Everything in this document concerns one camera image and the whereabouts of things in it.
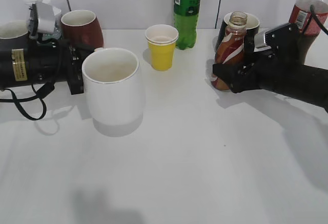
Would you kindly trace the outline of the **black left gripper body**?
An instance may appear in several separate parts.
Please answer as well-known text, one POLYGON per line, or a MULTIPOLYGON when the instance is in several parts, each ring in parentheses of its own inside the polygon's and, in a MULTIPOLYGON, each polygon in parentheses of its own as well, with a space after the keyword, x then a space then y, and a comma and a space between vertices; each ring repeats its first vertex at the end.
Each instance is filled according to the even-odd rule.
POLYGON ((82 77, 82 64, 84 60, 93 53, 95 48, 91 45, 77 44, 69 45, 69 61, 67 63, 67 83, 72 95, 84 92, 82 77))

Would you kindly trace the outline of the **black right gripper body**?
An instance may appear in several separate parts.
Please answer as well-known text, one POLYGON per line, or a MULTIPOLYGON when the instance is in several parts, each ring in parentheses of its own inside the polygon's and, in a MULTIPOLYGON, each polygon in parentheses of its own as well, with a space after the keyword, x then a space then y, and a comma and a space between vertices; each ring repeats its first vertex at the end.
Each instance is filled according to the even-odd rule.
POLYGON ((232 92, 267 90, 274 93, 307 93, 306 67, 299 62, 299 29, 295 23, 280 25, 265 34, 270 49, 247 54, 242 75, 245 86, 230 85, 232 92))

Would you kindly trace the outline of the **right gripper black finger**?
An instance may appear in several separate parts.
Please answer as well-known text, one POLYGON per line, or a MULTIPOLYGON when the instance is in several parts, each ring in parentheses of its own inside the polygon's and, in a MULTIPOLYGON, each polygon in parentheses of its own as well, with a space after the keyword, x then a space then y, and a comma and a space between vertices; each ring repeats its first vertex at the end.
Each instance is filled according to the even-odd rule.
POLYGON ((212 67, 212 73, 217 77, 216 86, 230 86, 238 85, 245 86, 246 78, 242 75, 242 71, 245 69, 246 65, 244 63, 239 63, 235 65, 231 64, 214 64, 212 67))

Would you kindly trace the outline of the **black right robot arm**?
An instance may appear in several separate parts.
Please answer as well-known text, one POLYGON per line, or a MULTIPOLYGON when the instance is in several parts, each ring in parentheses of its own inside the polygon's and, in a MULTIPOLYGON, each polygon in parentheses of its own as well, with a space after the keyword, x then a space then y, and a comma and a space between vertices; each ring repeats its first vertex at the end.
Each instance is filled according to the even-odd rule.
POLYGON ((267 90, 327 109, 327 70, 299 63, 296 24, 283 24, 254 36, 259 51, 235 65, 214 64, 213 74, 233 93, 267 90))

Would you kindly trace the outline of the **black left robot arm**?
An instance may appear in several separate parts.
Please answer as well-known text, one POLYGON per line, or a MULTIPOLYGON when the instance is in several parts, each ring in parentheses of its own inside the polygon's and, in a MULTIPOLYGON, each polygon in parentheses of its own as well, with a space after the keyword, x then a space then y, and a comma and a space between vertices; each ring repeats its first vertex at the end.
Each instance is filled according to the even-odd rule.
POLYGON ((30 84, 67 82, 72 95, 82 94, 82 63, 95 50, 66 39, 45 44, 30 40, 28 48, 1 51, 1 90, 30 84))

